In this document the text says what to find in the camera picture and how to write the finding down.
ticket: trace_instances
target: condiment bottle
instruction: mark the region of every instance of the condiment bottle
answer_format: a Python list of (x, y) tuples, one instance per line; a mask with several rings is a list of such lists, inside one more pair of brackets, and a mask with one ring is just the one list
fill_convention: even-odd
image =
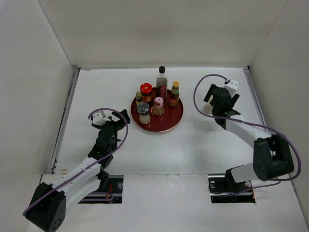
[(144, 83), (140, 86), (140, 92), (143, 95), (144, 102), (151, 104), (153, 87), (149, 83)]
[(141, 92), (136, 92), (136, 105), (143, 103), (143, 96)]
[(164, 75), (165, 67), (160, 66), (159, 72), (161, 74), (156, 78), (156, 96), (165, 100), (168, 96), (168, 78)]
[(154, 106), (152, 108), (153, 115), (160, 116), (164, 114), (164, 100), (161, 97), (157, 97), (154, 100)]
[(173, 88), (169, 97), (169, 105), (171, 107), (176, 107), (178, 105), (179, 100), (179, 82), (173, 82)]
[(149, 105), (143, 102), (138, 105), (137, 111), (140, 114), (140, 123), (148, 124), (150, 122)]

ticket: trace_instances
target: glass bottle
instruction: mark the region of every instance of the glass bottle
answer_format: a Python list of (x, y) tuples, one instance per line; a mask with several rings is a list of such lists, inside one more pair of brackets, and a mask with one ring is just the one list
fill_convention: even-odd
[(169, 105), (171, 107), (176, 107), (178, 105), (179, 100), (179, 82), (173, 82), (173, 88), (169, 97)]
[(138, 107), (141, 103), (143, 103), (143, 95), (141, 92), (136, 92), (136, 106)]
[(140, 114), (140, 123), (148, 124), (150, 122), (149, 105), (143, 102), (138, 105), (137, 111)]
[(153, 115), (160, 116), (164, 114), (164, 100), (161, 97), (157, 97), (154, 100), (154, 106), (152, 108)]
[(168, 78), (164, 75), (165, 67), (160, 66), (159, 72), (161, 74), (156, 77), (156, 96), (165, 100), (168, 96)]

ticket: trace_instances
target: white enclosure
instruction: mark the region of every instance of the white enclosure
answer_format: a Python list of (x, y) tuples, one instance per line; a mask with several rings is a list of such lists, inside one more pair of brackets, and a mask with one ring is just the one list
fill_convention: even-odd
[(3, 231), (26, 231), (21, 213), (49, 166), (71, 65), (250, 66), (266, 123), (300, 152), (294, 184), (308, 221), (308, 12), (308, 0), (0, 0)]

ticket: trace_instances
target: cable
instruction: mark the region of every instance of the cable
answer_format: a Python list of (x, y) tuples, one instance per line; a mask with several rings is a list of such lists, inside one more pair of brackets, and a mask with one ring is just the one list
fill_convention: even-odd
[(297, 172), (294, 176), (290, 177), (290, 178), (286, 178), (286, 179), (272, 179), (271, 181), (278, 181), (277, 183), (275, 184), (271, 184), (271, 185), (262, 185), (262, 186), (257, 186), (257, 187), (252, 187), (252, 188), (248, 188), (242, 192), (246, 192), (246, 191), (250, 191), (252, 189), (257, 189), (257, 188), (263, 188), (263, 187), (269, 187), (269, 186), (273, 186), (273, 185), (277, 185), (279, 184), (281, 181), (290, 181), (290, 180), (294, 180), (296, 179), (299, 175), (300, 175), (300, 172), (301, 172), (301, 161), (300, 161), (300, 156), (299, 156), (299, 153), (296, 149), (296, 147), (292, 144), (292, 142), (284, 135), (282, 134), (280, 131), (272, 128), (272, 127), (268, 127), (268, 126), (264, 126), (264, 125), (260, 125), (260, 124), (256, 124), (256, 123), (251, 123), (251, 122), (246, 122), (246, 121), (243, 121), (243, 120), (239, 120), (239, 119), (235, 119), (235, 118), (230, 118), (230, 117), (222, 117), (222, 116), (212, 116), (212, 115), (208, 115), (202, 111), (200, 111), (200, 109), (198, 108), (197, 106), (197, 102), (196, 102), (196, 93), (197, 93), (197, 88), (198, 86), (200, 85), (200, 83), (207, 77), (210, 77), (210, 76), (218, 76), (222, 79), (224, 79), (225, 81), (227, 81), (228, 79), (222, 75), (219, 75), (219, 74), (209, 74), (209, 75), (206, 75), (204, 76), (202, 79), (200, 79), (200, 81), (197, 83), (197, 86), (195, 87), (194, 89), (194, 93), (193, 93), (193, 103), (194, 103), (194, 106), (196, 108), (196, 110), (206, 116), (206, 117), (210, 117), (210, 118), (216, 118), (216, 119), (225, 119), (225, 120), (231, 120), (231, 121), (235, 121), (235, 122), (240, 122), (240, 123), (244, 123), (244, 124), (247, 124), (247, 125), (250, 125), (250, 126), (255, 126), (255, 127), (261, 127), (261, 128), (264, 128), (264, 129), (268, 129), (269, 131), (272, 131), (276, 134), (278, 134), (279, 136), (281, 136), (288, 144), (289, 146), (291, 147), (291, 149), (294, 151), (295, 153), (295, 156), (296, 156), (296, 159), (297, 159), (297, 164), (298, 164), (298, 169), (297, 169)]
[(269, 184), (269, 185), (260, 185), (260, 186), (256, 186), (256, 187), (250, 187), (250, 188), (247, 188), (243, 191), (240, 191), (240, 192), (236, 192), (236, 193), (231, 193), (231, 194), (227, 194), (227, 195), (221, 195), (219, 197), (233, 197), (233, 196), (237, 196), (243, 192), (248, 192), (248, 191), (251, 191), (253, 189), (259, 189), (259, 188), (264, 188), (264, 187), (270, 187), (270, 186), (275, 186), (275, 185), (278, 185), (280, 184), (281, 181), (278, 181), (277, 183), (274, 183), (274, 184)]
[(96, 165), (97, 163), (100, 163), (102, 160), (108, 158), (109, 156), (111, 156), (114, 152), (116, 152), (125, 142), (126, 140), (126, 137), (127, 137), (127, 134), (128, 134), (128, 130), (129, 130), (129, 127), (128, 127), (128, 124), (127, 124), (127, 121), (126, 121), (126, 118), (118, 111), (116, 110), (113, 110), (113, 109), (110, 109), (110, 108), (100, 108), (100, 109), (97, 109), (93, 112), (91, 112), (90, 114), (93, 114), (94, 112), (96, 111), (99, 111), (99, 110), (108, 110), (108, 111), (113, 111), (117, 114), (119, 114), (121, 116), (121, 118), (124, 120), (125, 122), (125, 125), (126, 125), (126, 134), (125, 134), (125, 137), (123, 139), (123, 141), (121, 142), (121, 144), (113, 151), (111, 152), (110, 154), (100, 158), (99, 160), (93, 162), (92, 164), (90, 164), (89, 166), (87, 166), (84, 170), (80, 171), (78, 174), (76, 174), (75, 176), (71, 177), (70, 179), (68, 179), (67, 181), (63, 182), (62, 184), (58, 185), (57, 187), (55, 187), (53, 190), (47, 192), (46, 194), (44, 194), (43, 196), (41, 196), (39, 199), (37, 199), (34, 203), (32, 203), (31, 205), (29, 205), (29, 207), (23, 212), (23, 216), (26, 215), (26, 213), (32, 209), (34, 206), (36, 206), (36, 204), (38, 204), (40, 201), (42, 201), (43, 199), (45, 199), (47, 196), (49, 196), (50, 194), (52, 194), (53, 192), (55, 192), (57, 189), (63, 187), (64, 185), (66, 185), (67, 183), (71, 182), (72, 180), (74, 180), (75, 178), (77, 178), (78, 176), (80, 176), (85, 170), (88, 170), (89, 168), (91, 168), (92, 166)]

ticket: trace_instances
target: round tray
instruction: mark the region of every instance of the round tray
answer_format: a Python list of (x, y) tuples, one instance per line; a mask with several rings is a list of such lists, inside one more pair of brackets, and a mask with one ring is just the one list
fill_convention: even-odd
[[(153, 88), (152, 98), (153, 101), (155, 99), (156, 91), (155, 88)], [(164, 114), (161, 116), (155, 116), (150, 111), (150, 123), (144, 125), (140, 123), (140, 115), (137, 112), (137, 106), (136, 106), (136, 98), (134, 98), (132, 104), (131, 104), (131, 114), (133, 117), (133, 120), (139, 125), (141, 128), (143, 128), (146, 131), (150, 132), (165, 132), (172, 128), (174, 128), (181, 120), (183, 116), (183, 103), (179, 98), (178, 105), (176, 107), (170, 107), (169, 106), (169, 96), (171, 94), (171, 91), (168, 90), (168, 97), (164, 100)]]

